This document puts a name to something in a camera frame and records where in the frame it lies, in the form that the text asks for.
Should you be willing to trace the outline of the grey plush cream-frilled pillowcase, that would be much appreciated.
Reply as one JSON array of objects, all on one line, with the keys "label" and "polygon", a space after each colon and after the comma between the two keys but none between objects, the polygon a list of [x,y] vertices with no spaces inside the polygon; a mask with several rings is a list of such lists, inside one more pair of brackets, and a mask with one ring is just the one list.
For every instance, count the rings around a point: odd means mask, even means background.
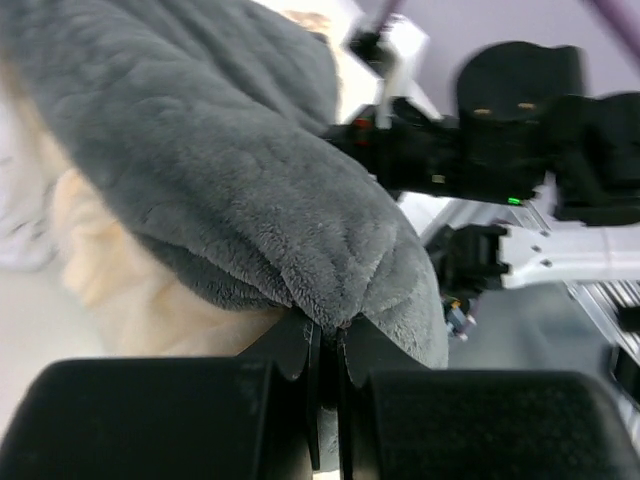
[{"label": "grey plush cream-frilled pillowcase", "polygon": [[63,281],[120,355],[233,355],[285,311],[368,316],[443,367],[434,269],[395,201],[325,143],[327,42],[252,1],[5,1],[1,72],[64,162]]}]

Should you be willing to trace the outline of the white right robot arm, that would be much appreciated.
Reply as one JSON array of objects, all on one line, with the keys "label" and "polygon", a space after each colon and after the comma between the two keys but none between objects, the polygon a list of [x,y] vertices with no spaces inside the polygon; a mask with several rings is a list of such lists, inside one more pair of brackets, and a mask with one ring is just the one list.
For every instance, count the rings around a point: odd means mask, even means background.
[{"label": "white right robot arm", "polygon": [[505,42],[467,61],[457,115],[434,118],[404,93],[413,56],[375,33],[348,47],[382,92],[326,138],[387,191],[447,199],[423,234],[451,337],[488,290],[638,278],[636,93],[589,98],[578,49]]}]

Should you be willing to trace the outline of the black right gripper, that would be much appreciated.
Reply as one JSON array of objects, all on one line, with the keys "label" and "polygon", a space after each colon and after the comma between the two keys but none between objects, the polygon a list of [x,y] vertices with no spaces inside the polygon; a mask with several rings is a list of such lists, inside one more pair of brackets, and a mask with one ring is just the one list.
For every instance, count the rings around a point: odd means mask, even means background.
[{"label": "black right gripper", "polygon": [[364,106],[324,139],[389,191],[518,203],[553,163],[552,108],[584,93],[581,52],[503,42],[472,54],[456,79],[457,116],[435,120],[396,96],[384,115]]}]

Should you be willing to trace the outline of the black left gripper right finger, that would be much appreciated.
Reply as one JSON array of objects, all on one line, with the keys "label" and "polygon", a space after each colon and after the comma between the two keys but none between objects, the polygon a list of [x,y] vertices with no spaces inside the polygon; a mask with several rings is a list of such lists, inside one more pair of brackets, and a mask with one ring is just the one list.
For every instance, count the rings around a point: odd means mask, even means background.
[{"label": "black left gripper right finger", "polygon": [[359,316],[339,332],[346,479],[635,479],[608,392],[577,372],[430,370]]}]

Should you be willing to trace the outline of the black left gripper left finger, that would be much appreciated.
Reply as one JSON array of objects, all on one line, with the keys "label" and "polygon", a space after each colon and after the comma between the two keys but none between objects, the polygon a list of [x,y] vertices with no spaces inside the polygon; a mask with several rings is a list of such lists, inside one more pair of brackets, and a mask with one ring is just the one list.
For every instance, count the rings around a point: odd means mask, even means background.
[{"label": "black left gripper left finger", "polygon": [[5,479],[308,479],[317,326],[295,313],[235,357],[74,359],[29,387]]}]

